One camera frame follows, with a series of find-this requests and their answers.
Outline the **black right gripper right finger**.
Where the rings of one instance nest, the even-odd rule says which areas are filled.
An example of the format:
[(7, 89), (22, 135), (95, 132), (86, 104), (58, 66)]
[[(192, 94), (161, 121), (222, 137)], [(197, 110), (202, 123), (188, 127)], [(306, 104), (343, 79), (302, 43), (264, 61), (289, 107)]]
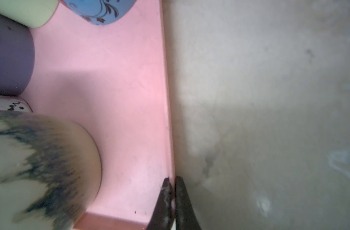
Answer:
[(176, 230), (202, 230), (193, 210), (184, 179), (175, 178)]

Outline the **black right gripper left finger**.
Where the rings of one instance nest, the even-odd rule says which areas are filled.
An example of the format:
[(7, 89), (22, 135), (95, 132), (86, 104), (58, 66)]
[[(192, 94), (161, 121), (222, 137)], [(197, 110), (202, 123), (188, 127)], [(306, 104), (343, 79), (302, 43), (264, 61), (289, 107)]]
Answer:
[(154, 212), (146, 230), (170, 230), (173, 217), (173, 187), (169, 177), (165, 178), (155, 205)]

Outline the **light green ceramic mug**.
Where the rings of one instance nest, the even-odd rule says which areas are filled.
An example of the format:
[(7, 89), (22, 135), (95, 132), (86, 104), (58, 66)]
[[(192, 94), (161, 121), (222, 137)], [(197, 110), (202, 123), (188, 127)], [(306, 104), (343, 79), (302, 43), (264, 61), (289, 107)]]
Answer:
[(58, 7), (57, 0), (0, 0), (0, 14), (30, 28), (46, 24)]

